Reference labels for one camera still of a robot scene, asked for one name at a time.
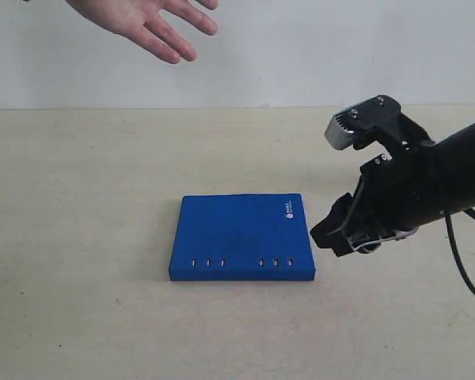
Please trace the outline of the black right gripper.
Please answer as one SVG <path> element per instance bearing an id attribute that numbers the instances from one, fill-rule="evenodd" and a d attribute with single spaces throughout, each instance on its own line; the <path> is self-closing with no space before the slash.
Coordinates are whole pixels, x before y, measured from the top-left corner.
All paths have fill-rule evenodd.
<path id="1" fill-rule="evenodd" d="M 336 200 L 328 215 L 310 230 L 319 249 L 331 249 L 336 257 L 372 253 L 387 241 L 400 241 L 417 231 L 393 221 L 392 210 L 399 202 L 401 167 L 379 154 L 360 167 L 354 197 L 346 193 Z M 344 230 L 350 211 L 348 235 Z"/>

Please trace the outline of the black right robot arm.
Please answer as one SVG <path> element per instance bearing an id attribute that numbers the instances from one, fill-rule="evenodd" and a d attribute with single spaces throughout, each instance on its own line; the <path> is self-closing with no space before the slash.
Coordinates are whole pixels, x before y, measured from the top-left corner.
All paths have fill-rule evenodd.
<path id="1" fill-rule="evenodd" d="M 310 236 L 338 257 L 371 253 L 385 241 L 402 240 L 473 207 L 475 123 L 441 142 L 423 141 L 363 164 L 355 192 L 341 196 Z"/>

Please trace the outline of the person's open hand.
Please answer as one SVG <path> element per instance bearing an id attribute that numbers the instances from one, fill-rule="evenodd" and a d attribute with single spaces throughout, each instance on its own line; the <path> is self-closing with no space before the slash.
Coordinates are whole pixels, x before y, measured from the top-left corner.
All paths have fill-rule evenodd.
<path id="1" fill-rule="evenodd" d="M 75 12 L 98 27 L 130 40 L 168 64 L 192 62 L 196 49 L 161 15 L 166 11 L 198 31 L 213 36 L 218 25 L 190 1 L 69 1 Z"/>

